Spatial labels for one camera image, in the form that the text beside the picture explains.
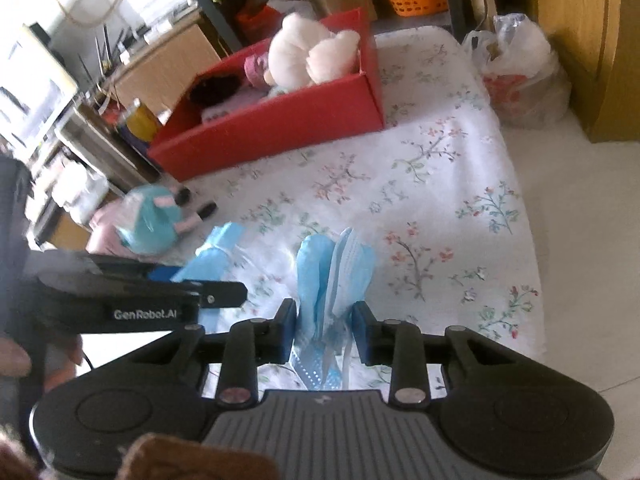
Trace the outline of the person's left hand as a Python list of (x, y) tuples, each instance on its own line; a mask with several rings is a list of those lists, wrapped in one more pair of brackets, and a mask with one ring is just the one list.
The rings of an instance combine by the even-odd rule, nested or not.
[[(44, 364), (43, 390), (68, 382), (76, 376), (76, 368), (82, 363), (82, 338), (80, 335), (54, 333), (47, 344)], [(1, 376), (23, 378), (32, 371), (32, 359), (13, 339), (1, 335)]]

